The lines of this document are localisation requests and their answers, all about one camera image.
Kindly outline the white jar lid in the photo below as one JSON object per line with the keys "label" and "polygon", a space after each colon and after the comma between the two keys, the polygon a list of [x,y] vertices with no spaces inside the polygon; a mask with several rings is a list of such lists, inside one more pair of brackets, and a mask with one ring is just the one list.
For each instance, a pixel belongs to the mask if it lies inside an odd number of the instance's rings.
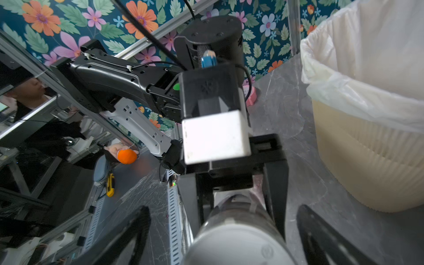
{"label": "white jar lid", "polygon": [[201,232],[183,257],[183,265],[294,265],[284,244],[245,224],[223,224]]}

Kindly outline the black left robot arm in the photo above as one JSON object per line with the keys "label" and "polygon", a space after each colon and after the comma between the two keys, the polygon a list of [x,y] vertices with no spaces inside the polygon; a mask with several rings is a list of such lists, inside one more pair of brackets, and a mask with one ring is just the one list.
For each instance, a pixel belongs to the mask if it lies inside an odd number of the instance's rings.
{"label": "black left robot arm", "polygon": [[251,134],[241,22],[229,15],[196,20],[175,46],[176,63],[148,66],[110,56],[91,40],[53,72],[79,104],[123,125],[180,175],[195,234],[217,206],[215,192],[249,188],[257,174],[266,211],[284,234],[288,162],[277,134]]}

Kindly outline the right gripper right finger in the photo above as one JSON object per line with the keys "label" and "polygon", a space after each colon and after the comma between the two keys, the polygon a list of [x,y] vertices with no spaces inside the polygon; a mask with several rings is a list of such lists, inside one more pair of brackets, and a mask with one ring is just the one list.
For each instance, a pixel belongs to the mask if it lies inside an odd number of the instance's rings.
{"label": "right gripper right finger", "polygon": [[309,265],[375,265],[307,205],[297,212],[297,227]]}

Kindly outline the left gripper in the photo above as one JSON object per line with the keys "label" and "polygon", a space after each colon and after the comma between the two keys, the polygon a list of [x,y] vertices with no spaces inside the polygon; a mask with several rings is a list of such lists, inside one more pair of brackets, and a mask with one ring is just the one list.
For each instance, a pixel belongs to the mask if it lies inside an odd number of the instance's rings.
{"label": "left gripper", "polygon": [[277,134],[250,138],[252,154],[186,167],[177,186],[193,236],[197,236],[213,209],[214,192],[251,188],[261,174],[266,211],[285,236],[289,166]]}

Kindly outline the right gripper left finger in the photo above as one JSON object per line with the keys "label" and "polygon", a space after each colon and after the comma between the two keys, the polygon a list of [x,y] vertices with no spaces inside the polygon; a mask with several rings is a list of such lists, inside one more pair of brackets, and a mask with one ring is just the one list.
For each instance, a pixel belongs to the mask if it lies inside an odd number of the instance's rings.
{"label": "right gripper left finger", "polygon": [[139,264],[149,237],[150,225],[150,209],[141,206],[74,260],[73,264],[116,265],[119,260],[126,265]]}

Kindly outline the clear jar with flower tea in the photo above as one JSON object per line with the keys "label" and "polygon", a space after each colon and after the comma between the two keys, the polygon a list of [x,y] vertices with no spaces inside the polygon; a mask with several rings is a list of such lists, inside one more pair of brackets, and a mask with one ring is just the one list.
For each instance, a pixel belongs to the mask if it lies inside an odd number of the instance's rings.
{"label": "clear jar with flower tea", "polygon": [[250,192],[226,195],[210,212],[199,233],[205,233],[207,230],[226,223],[249,225],[271,235],[279,235],[266,208]]}

